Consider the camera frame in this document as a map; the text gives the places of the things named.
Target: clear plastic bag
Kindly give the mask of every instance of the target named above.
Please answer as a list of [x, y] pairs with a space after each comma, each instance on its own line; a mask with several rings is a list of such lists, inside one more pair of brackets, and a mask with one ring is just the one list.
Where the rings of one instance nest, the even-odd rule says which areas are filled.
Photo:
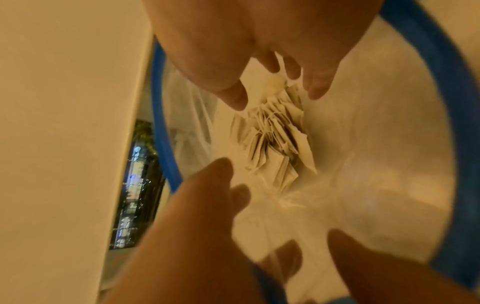
[[[284, 71], [280, 75], [286, 79]], [[258, 62], [249, 63], [242, 76], [249, 107], [258, 104], [270, 77]], [[290, 239], [300, 245], [303, 263], [286, 285], [289, 302], [325, 302], [348, 294], [327, 248], [331, 228], [368, 247], [422, 262], [435, 252], [455, 187], [447, 116], [420, 57], [381, 19], [343, 60], [321, 100], [310, 101], [300, 90], [318, 174], [300, 171], [282, 194], [270, 192], [245, 170], [245, 156], [229, 137], [233, 110], [171, 65], [163, 91], [183, 177], [226, 156], [235, 169], [232, 183], [252, 190], [233, 233], [244, 252], [259, 260]]]

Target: blue rim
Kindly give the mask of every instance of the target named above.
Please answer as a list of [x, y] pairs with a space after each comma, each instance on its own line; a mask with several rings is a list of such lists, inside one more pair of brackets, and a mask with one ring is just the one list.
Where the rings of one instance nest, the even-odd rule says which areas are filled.
[[[386, 0], [380, 15], [419, 53], [435, 79], [448, 113], [455, 147], [457, 187], [453, 215], [430, 266], [457, 283], [474, 288], [480, 273], [480, 95], [468, 66], [436, 22], [413, 0]], [[152, 82], [155, 144], [172, 192], [182, 176], [169, 142], [162, 108], [162, 74], [166, 57], [157, 43]], [[285, 293], [257, 274], [267, 303], [286, 303]], [[343, 298], [336, 303], [353, 302]]]

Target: white wall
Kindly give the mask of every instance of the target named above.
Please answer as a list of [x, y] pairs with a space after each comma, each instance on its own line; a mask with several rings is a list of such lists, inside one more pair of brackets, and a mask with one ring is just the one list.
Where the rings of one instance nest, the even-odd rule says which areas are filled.
[[1, 0], [2, 303], [95, 301], [151, 39], [139, 1]]

